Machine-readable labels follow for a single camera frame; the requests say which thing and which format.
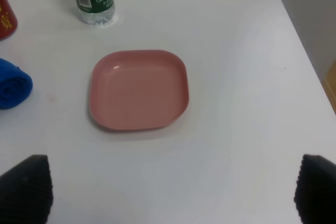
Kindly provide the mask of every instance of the black rubber pad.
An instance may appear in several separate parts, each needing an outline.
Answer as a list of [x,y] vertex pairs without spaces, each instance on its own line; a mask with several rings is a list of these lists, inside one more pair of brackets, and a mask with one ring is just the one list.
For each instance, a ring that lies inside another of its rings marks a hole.
[[0,224],[46,223],[53,203],[48,157],[33,155],[0,177]]
[[336,223],[336,165],[304,155],[294,202],[303,224]]

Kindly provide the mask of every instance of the table surface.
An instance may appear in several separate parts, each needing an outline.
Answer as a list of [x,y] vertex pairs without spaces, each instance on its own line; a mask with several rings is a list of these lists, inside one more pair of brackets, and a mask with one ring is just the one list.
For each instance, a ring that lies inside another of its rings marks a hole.
[[[336,116],[281,0],[115,0],[92,27],[75,0],[9,0],[19,20],[0,56],[34,90],[0,111],[0,173],[49,156],[50,224],[300,223],[304,153],[336,161]],[[111,133],[88,115],[103,56],[163,49],[187,68],[190,104],[174,124]]]

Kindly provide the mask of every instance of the rolled towel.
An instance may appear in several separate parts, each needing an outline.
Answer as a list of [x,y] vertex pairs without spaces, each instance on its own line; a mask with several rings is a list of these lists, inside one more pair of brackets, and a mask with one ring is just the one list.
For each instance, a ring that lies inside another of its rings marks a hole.
[[22,103],[33,88],[31,77],[12,63],[0,59],[0,108],[9,109]]

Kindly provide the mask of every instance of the red can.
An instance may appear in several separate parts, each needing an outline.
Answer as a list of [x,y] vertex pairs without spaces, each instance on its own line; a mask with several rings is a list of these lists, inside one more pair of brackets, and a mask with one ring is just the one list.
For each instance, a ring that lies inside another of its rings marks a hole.
[[17,27],[17,18],[8,0],[0,0],[0,40],[10,36]]

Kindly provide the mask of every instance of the pink plate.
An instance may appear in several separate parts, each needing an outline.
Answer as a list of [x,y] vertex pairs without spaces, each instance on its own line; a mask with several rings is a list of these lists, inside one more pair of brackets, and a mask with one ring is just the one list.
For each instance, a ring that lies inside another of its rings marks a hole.
[[91,114],[113,130],[165,127],[188,103],[184,63],[167,51],[114,52],[102,58],[92,72]]

